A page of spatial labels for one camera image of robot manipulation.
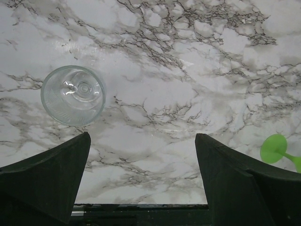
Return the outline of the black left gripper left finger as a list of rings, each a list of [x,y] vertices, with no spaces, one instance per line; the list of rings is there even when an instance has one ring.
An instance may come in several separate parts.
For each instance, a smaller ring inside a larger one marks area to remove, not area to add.
[[[84,132],[0,169],[2,226],[68,225],[91,138]]]

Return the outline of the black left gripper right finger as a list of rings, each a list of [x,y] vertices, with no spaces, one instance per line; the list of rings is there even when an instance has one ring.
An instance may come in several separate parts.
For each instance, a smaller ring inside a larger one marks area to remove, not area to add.
[[[207,134],[195,147],[214,226],[298,226],[301,176],[233,150]]]

